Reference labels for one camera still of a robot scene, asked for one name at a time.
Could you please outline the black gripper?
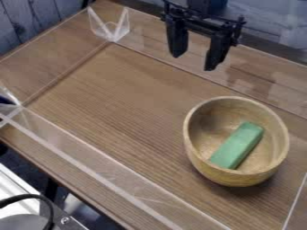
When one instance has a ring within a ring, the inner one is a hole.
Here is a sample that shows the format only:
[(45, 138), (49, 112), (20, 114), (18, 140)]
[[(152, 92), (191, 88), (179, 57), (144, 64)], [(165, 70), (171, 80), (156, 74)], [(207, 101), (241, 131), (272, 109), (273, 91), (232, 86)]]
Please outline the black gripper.
[(185, 5), (163, 0), (160, 19), (165, 23), (171, 55), (177, 58), (188, 48), (188, 31), (209, 37), (205, 71), (213, 71), (224, 61), (231, 46), (239, 44), (244, 17), (228, 19), (212, 13), (211, 0), (187, 0)]

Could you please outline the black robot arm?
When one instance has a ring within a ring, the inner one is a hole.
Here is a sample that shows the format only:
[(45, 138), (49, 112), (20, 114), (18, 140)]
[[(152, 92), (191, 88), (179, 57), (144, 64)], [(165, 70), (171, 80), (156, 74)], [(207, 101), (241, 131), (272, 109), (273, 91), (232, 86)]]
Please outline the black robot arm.
[(221, 0), (187, 0), (185, 5), (163, 0), (160, 20), (165, 23), (168, 49), (177, 58), (188, 50), (192, 31), (209, 37), (204, 70), (213, 71), (224, 61), (231, 47), (239, 45), (241, 27), (247, 23), (240, 15), (236, 19), (217, 16), (225, 4)]

